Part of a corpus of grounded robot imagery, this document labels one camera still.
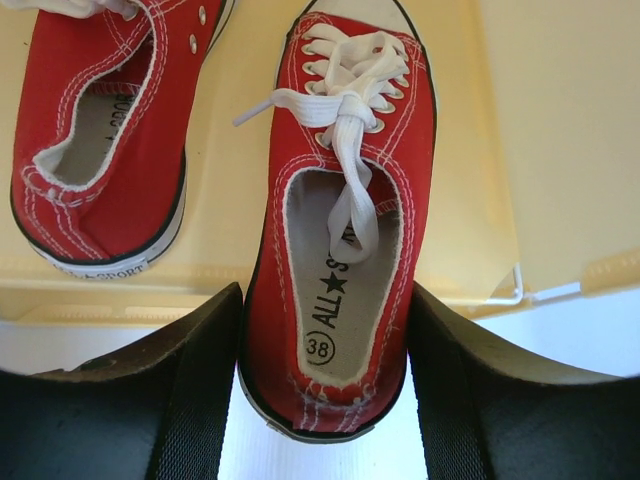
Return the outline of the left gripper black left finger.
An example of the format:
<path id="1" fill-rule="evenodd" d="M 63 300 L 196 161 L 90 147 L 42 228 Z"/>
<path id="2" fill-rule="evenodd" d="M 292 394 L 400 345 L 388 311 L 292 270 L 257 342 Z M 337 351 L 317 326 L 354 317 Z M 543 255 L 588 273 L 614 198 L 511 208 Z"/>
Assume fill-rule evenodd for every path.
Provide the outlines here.
<path id="1" fill-rule="evenodd" d="M 243 295 L 70 370 L 1 375 L 5 479 L 214 479 Z"/>

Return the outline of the yellow plastic shoe cabinet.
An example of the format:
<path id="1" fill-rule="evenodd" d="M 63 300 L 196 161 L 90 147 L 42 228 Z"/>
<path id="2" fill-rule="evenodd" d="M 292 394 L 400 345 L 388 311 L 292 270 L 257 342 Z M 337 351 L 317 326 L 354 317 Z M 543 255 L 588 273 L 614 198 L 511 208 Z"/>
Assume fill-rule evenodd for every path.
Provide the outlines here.
<path id="1" fill-rule="evenodd" d="M 208 56 L 188 132 L 187 208 L 170 250 L 122 281 L 55 270 L 1 208 L 1 315 L 167 321 L 247 285 L 261 236 L 272 90 L 300 1 L 241 1 Z M 437 97 L 416 280 L 469 317 L 639 281 L 639 5 L 409 1 Z"/>

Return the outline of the red canvas sneaker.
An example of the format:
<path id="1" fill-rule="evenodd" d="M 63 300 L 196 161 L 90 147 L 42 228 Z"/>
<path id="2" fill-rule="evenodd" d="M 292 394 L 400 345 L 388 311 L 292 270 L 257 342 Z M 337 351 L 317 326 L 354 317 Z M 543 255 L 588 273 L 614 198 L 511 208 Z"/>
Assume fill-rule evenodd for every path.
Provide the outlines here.
<path id="1" fill-rule="evenodd" d="M 437 130 L 426 52 L 397 1 L 313 1 L 273 91 L 268 194 L 239 378 L 267 424 L 355 439 L 392 408 Z"/>
<path id="2" fill-rule="evenodd" d="M 229 1 L 14 1 L 37 13 L 17 115 L 11 209 L 32 248 L 81 279 L 167 251 L 185 210 L 198 77 Z"/>

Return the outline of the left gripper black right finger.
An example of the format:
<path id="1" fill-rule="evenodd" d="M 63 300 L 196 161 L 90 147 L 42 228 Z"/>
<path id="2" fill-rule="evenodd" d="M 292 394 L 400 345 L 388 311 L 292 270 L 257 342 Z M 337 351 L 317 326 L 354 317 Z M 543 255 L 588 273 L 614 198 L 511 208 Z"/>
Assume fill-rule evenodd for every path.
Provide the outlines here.
<path id="1" fill-rule="evenodd" d="M 638 478 L 638 377 L 535 354 L 422 287 L 408 350 L 428 478 Z"/>

